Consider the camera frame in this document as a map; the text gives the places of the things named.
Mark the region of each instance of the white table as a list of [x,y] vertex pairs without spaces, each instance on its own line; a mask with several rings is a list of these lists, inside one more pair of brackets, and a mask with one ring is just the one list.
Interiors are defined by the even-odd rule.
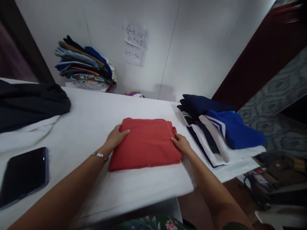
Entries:
[[[3,79],[10,83],[22,81]],[[49,184],[37,193],[0,211],[0,229],[6,229],[25,213],[40,197],[100,147],[115,125],[126,117],[169,120],[177,132],[186,136],[191,147],[221,182],[258,167],[252,159],[213,169],[188,132],[177,109],[179,103],[137,98],[62,87],[71,100],[71,111],[62,115],[51,132],[30,148],[7,152],[0,156],[0,183],[7,161],[18,154],[47,147],[49,149]],[[187,159],[180,164],[108,172],[102,170],[95,189],[84,203],[76,221],[84,226],[117,216],[172,197],[192,192],[196,186]]]

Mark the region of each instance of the black jacket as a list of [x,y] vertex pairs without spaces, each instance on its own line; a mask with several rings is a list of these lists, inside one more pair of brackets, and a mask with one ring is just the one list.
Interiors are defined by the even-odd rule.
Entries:
[[0,133],[70,111],[70,100],[57,84],[10,84],[0,80]]

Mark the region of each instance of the phone screen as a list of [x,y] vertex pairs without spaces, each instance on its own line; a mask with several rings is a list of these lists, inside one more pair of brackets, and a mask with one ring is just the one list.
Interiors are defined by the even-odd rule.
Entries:
[[48,179],[47,149],[36,149],[12,157],[6,167],[1,192],[0,208],[43,187]]

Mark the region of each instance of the floral fabric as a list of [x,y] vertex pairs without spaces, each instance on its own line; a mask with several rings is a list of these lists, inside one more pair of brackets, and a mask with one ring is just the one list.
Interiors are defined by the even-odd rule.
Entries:
[[[116,225],[111,230],[196,230],[165,215],[145,216]],[[250,230],[238,223],[228,223],[223,230]]]

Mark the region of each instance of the hand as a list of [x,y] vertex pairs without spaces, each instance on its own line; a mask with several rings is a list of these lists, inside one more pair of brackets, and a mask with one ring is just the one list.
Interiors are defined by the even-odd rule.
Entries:
[[179,149],[179,151],[183,153],[188,154],[192,150],[188,140],[185,138],[185,136],[180,135],[180,134],[175,134],[175,136],[177,137],[178,140],[176,140],[173,137],[171,137],[171,139],[172,139],[172,142],[177,147],[177,149]]
[[113,149],[115,149],[115,147],[118,146],[122,142],[124,137],[130,132],[130,130],[126,130],[121,133],[119,132],[120,127],[121,127],[121,124],[115,126],[115,128],[108,135],[104,145],[100,149],[98,149],[97,152],[105,148],[109,149],[110,151],[113,151]]

